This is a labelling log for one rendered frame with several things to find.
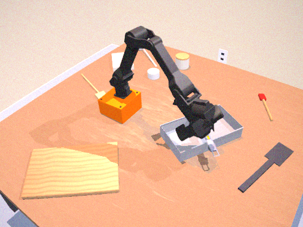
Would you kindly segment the grey spatula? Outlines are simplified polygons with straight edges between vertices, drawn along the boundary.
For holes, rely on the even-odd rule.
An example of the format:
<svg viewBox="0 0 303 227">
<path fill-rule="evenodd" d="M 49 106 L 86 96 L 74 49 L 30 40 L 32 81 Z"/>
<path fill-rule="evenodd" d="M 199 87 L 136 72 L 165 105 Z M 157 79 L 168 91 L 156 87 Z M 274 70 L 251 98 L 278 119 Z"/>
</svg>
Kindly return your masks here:
<svg viewBox="0 0 303 227">
<path fill-rule="evenodd" d="M 238 189 L 244 193 L 257 179 L 259 179 L 263 173 L 265 173 L 270 166 L 274 163 L 279 167 L 285 162 L 285 160 L 293 153 L 290 148 L 283 145 L 281 142 L 278 142 L 264 157 L 267 157 L 268 160 L 255 172 L 253 173 L 246 181 L 243 182 Z"/>
</svg>

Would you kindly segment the white flat square block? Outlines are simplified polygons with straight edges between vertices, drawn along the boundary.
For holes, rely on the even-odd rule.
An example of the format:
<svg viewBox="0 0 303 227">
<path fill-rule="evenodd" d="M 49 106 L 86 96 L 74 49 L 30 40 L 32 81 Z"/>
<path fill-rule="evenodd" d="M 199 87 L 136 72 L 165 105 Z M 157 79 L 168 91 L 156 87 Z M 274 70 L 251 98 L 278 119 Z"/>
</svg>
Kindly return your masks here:
<svg viewBox="0 0 303 227">
<path fill-rule="evenodd" d="M 124 52 L 123 53 L 114 53 L 111 55 L 112 55 L 113 71 L 115 72 L 120 67 Z M 134 65 L 132 65 L 131 70 L 134 70 Z"/>
</svg>

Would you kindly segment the white short cylinder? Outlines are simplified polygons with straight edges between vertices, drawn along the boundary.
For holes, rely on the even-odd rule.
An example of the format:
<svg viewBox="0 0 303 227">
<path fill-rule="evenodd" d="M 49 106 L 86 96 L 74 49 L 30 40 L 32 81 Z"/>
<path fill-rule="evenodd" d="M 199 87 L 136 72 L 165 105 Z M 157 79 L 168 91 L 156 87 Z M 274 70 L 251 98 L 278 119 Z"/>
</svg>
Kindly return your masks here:
<svg viewBox="0 0 303 227">
<path fill-rule="evenodd" d="M 160 72 L 159 69 L 155 69 L 155 68 L 150 68 L 147 71 L 147 76 L 149 79 L 151 80 L 156 80 L 160 77 Z"/>
</svg>

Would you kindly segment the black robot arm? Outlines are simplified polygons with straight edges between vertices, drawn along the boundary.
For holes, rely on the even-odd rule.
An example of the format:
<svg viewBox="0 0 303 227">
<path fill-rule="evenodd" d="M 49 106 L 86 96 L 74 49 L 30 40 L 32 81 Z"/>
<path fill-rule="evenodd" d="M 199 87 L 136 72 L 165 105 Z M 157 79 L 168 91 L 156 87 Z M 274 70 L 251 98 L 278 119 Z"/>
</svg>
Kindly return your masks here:
<svg viewBox="0 0 303 227">
<path fill-rule="evenodd" d="M 200 139 L 204 139 L 210 134 L 214 126 L 210 120 L 215 115 L 215 106 L 209 100 L 199 98 L 202 94 L 187 75 L 181 73 L 178 69 L 163 45 L 162 38 L 156 36 L 152 30 L 139 26 L 126 32 L 124 42 L 127 46 L 120 67 L 113 73 L 112 79 L 109 81 L 115 89 L 113 95 L 125 99 L 133 92 L 128 85 L 128 81 L 133 78 L 134 74 L 131 71 L 131 67 L 138 50 L 145 48 L 151 51 L 168 79 L 169 89 L 175 98 L 173 105 L 178 106 L 185 117 L 196 117 L 195 122 L 189 123 L 191 130 Z M 194 94 L 191 97 L 187 97 L 191 93 Z"/>
</svg>

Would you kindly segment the grey jar with yellow lid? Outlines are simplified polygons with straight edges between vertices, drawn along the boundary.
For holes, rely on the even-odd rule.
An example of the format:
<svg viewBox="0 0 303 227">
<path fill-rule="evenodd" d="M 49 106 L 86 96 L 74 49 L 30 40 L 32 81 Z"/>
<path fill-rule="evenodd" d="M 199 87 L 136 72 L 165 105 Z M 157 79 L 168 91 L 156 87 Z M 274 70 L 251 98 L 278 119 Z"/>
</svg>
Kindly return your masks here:
<svg viewBox="0 0 303 227">
<path fill-rule="evenodd" d="M 185 70 L 189 67 L 189 55 L 186 53 L 176 53 L 176 61 L 179 70 Z"/>
</svg>

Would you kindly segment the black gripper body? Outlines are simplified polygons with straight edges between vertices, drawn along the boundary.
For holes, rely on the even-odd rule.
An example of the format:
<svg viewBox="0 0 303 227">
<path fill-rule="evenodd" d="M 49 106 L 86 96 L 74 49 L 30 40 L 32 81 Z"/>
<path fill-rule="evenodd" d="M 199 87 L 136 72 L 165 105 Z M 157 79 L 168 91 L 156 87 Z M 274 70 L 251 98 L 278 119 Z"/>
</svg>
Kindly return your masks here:
<svg viewBox="0 0 303 227">
<path fill-rule="evenodd" d="M 224 117 L 223 113 L 221 112 L 221 110 L 219 109 L 218 105 L 214 105 L 215 106 L 215 115 L 214 117 L 210 120 L 212 121 L 218 121 L 221 118 Z M 196 117 L 192 116 L 190 118 L 186 119 L 191 123 L 191 122 L 195 122 L 196 121 Z M 179 127 L 177 127 L 176 129 L 176 133 L 178 135 L 178 138 L 181 141 L 187 140 L 189 138 L 189 136 L 191 136 L 192 134 L 194 134 L 193 130 L 191 130 L 191 128 L 189 127 L 189 125 L 187 127 L 185 127 L 185 124 L 180 125 Z"/>
</svg>

